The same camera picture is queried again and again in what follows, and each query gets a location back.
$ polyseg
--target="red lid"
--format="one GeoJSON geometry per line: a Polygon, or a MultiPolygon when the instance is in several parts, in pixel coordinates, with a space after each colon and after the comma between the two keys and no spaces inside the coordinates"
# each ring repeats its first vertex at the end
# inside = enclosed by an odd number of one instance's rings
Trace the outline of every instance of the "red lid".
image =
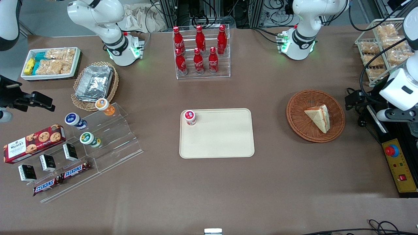
{"type": "Polygon", "coordinates": [[[184,117],[185,117],[186,119],[193,119],[193,117],[194,117],[194,112],[193,112],[193,111],[191,111],[191,110],[188,110],[188,111],[186,111],[186,113],[184,114],[184,117]]]}
{"type": "Polygon", "coordinates": [[[393,156],[396,154],[395,148],[392,146],[388,146],[385,148],[385,153],[389,156],[393,156]]]}

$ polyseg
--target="green lid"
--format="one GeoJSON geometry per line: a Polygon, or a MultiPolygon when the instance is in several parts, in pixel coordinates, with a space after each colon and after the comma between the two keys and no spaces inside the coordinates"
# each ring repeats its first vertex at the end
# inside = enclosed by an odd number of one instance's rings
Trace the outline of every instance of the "green lid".
{"type": "Polygon", "coordinates": [[[94,135],[91,134],[90,132],[84,132],[80,136],[80,142],[83,144],[91,144],[93,140],[94,140],[94,135]]]}

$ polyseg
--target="blue lid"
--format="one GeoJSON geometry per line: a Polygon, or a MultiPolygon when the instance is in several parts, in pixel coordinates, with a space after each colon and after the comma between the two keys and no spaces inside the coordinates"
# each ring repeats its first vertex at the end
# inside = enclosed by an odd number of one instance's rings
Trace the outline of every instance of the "blue lid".
{"type": "Polygon", "coordinates": [[[65,117],[65,123],[67,123],[68,125],[75,125],[79,121],[80,121],[80,116],[78,116],[74,112],[67,114],[67,116],[65,117]]]}

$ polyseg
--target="acrylic bottle rack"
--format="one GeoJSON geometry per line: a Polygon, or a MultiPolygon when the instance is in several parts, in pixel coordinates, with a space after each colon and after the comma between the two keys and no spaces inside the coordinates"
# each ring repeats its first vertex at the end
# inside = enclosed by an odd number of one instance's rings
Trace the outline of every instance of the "acrylic bottle rack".
{"type": "Polygon", "coordinates": [[[75,146],[78,160],[70,161],[65,158],[62,148],[63,143],[12,165],[13,168],[16,168],[16,177],[19,177],[18,166],[25,164],[34,167],[37,180],[27,184],[30,187],[28,197],[32,196],[33,187],[52,180],[85,161],[89,161],[92,169],[71,176],[65,179],[62,184],[35,195],[41,203],[48,203],[143,152],[138,139],[132,134],[126,122],[125,116],[127,113],[117,103],[112,105],[116,109],[112,116],[106,116],[103,112],[97,111],[84,117],[83,119],[87,121],[87,127],[83,130],[64,125],[67,137],[65,143],[75,146]],[[98,148],[80,143],[79,137],[86,131],[93,133],[94,136],[102,140],[102,144],[98,148]],[[39,160],[39,156],[42,154],[53,156],[56,165],[55,171],[42,170],[39,160]]]}
{"type": "Polygon", "coordinates": [[[218,45],[218,33],[219,25],[209,26],[203,29],[203,34],[206,39],[206,53],[202,55],[203,57],[203,66],[205,68],[205,73],[199,75],[196,74],[194,70],[194,49],[196,48],[196,29],[192,26],[179,26],[180,33],[183,36],[184,47],[186,48],[186,54],[184,58],[186,59],[186,67],[189,70],[187,75],[179,75],[178,68],[176,66],[176,53],[175,45],[173,40],[173,54],[174,54],[174,67],[176,69],[177,79],[187,79],[187,78],[215,78],[215,77],[230,77],[231,76],[231,30],[228,24],[225,24],[225,33],[227,35],[227,47],[223,55],[218,54],[218,64],[219,71],[216,74],[211,74],[209,72],[209,49],[214,46],[217,48],[218,45]]]}

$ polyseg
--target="foil container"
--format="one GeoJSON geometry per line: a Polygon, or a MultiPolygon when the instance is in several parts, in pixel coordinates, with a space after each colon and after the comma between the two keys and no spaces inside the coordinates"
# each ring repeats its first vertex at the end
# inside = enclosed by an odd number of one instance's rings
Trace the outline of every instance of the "foil container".
{"type": "Polygon", "coordinates": [[[109,66],[89,65],[80,79],[76,97],[81,101],[96,102],[107,98],[112,83],[113,69],[109,66]]]}

